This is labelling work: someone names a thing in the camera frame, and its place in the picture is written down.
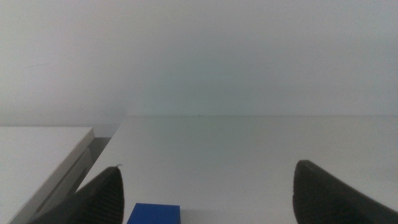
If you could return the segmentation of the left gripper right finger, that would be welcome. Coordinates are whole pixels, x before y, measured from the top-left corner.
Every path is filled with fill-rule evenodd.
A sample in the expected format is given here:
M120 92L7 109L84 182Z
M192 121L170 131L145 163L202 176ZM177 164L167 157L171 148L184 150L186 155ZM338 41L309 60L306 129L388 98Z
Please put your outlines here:
M294 171L298 223L397 223L397 212L362 194L309 160Z

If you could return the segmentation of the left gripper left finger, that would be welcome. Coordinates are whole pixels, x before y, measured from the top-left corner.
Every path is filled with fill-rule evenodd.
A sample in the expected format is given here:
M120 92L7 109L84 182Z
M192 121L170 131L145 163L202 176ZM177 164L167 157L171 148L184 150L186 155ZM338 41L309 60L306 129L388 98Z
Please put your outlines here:
M119 167L108 167L31 224L122 224L124 189Z

